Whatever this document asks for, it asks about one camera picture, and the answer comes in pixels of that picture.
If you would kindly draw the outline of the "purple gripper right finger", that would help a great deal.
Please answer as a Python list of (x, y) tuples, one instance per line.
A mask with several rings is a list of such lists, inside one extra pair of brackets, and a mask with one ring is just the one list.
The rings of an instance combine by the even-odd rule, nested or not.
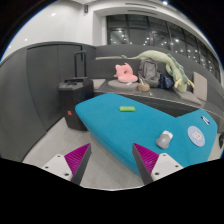
[(182, 169), (182, 166), (167, 153), (157, 154), (134, 143), (132, 153), (145, 185)]

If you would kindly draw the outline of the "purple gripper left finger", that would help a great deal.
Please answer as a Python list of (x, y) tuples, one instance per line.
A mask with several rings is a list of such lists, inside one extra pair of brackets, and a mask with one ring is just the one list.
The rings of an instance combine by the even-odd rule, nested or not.
[(91, 155), (91, 144), (83, 145), (66, 155), (56, 154), (42, 169), (79, 185)]

